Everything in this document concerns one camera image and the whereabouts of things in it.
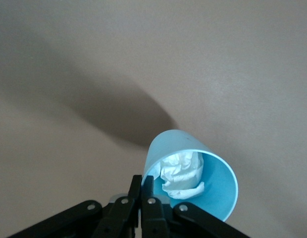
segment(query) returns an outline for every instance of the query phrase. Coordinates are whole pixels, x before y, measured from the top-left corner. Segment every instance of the tissue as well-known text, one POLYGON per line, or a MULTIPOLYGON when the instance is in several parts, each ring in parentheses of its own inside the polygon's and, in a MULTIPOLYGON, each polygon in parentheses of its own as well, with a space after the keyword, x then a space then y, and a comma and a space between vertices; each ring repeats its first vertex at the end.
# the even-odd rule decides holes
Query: tissue
POLYGON ((188 199, 204 191, 204 182, 200 182, 203 164, 201 153, 180 152, 163 159, 150 175, 154 179, 160 176, 165 181, 162 190, 170 197, 188 199))

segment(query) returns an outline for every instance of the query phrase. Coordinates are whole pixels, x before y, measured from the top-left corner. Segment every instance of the blue cup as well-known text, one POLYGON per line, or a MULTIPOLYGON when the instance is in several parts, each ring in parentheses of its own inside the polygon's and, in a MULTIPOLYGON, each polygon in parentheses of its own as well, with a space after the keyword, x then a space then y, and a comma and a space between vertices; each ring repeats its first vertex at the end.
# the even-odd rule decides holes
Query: blue cup
MULTIPOLYGON (((153 168, 164 158, 179 152, 199 152, 203 156, 204 167, 201 181, 205 183, 202 195, 185 200, 170 197, 174 207, 181 202, 191 202, 222 221, 226 221, 234 210, 238 197, 238 184, 231 167, 222 158, 215 155, 200 141, 182 130, 168 130, 159 134, 151 143, 146 159, 144 178, 152 175, 153 168)), ((164 180, 154 181, 154 195, 168 194, 162 190, 164 180)))

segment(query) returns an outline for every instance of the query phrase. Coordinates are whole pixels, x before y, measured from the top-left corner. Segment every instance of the screw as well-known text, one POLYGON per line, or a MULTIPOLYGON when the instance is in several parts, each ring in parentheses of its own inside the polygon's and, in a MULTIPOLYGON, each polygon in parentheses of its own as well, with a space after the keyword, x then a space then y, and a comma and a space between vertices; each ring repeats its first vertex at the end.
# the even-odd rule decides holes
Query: screw
POLYGON ((88 210, 93 210, 95 208, 95 205, 92 203, 87 208, 88 208, 88 210))
POLYGON ((180 205, 179 209, 181 212, 186 212, 188 210, 188 207, 186 205, 180 205))
POLYGON ((149 204, 154 204, 155 203, 155 199, 154 198, 149 198, 147 202, 149 204))
POLYGON ((122 204, 126 204, 128 203, 128 199, 127 198, 124 198, 123 200, 120 201, 122 204))

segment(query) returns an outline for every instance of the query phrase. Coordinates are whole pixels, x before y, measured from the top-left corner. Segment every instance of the crumpled paper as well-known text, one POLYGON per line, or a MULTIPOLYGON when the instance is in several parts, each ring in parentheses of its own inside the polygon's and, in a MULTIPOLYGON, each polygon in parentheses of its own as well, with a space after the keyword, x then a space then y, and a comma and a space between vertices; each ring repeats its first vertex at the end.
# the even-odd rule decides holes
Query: crumpled paper
POLYGON ((180 152, 163 159, 150 175, 165 181, 162 190, 170 197, 188 199, 204 192, 204 182, 200 182, 203 164, 201 153, 180 152))

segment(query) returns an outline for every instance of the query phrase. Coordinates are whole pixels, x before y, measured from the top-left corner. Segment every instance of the gray surface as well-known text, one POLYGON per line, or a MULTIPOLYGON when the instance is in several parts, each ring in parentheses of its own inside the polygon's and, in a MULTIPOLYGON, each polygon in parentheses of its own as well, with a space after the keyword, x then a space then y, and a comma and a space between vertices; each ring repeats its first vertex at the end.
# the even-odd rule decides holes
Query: gray surface
POLYGON ((107 204, 176 127, 234 169, 229 224, 307 238, 307 1, 0 1, 0 238, 107 204))

